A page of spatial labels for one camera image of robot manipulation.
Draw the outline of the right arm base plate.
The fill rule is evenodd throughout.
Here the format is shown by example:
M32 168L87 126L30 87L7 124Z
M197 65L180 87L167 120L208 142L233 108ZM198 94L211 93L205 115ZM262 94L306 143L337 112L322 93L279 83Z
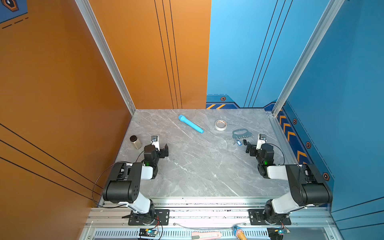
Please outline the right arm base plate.
M292 224L288 214L276 214L273 211L267 213L265 209L250 209L248 214L252 226Z

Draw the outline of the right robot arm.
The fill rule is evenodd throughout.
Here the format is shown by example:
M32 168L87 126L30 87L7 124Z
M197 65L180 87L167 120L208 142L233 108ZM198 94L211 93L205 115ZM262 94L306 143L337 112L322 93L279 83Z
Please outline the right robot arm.
M258 161L263 178L284 180L290 187L281 197L268 200L264 208L249 210L252 225L290 224L290 213L333 201L332 191L316 165L276 165L274 146L267 143L248 144L246 152Z

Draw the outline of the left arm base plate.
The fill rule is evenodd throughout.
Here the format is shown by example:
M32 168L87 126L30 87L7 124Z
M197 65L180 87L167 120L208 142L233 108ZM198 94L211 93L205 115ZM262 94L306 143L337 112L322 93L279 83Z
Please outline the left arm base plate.
M168 209L154 209L150 210L147 214L132 214L129 217L129 226L154 226L161 224L167 226L170 220L170 210Z

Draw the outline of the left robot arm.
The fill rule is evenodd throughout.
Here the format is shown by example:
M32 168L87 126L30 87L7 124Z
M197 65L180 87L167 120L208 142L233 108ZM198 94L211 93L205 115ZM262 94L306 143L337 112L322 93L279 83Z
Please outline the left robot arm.
M156 210L153 200L140 192L142 180L153 180L158 174L160 159L169 156L169 147L157 149L154 145L144 148L144 160L139 163L115 163L103 190L104 201L131 209L123 216L130 226L167 226L169 210Z

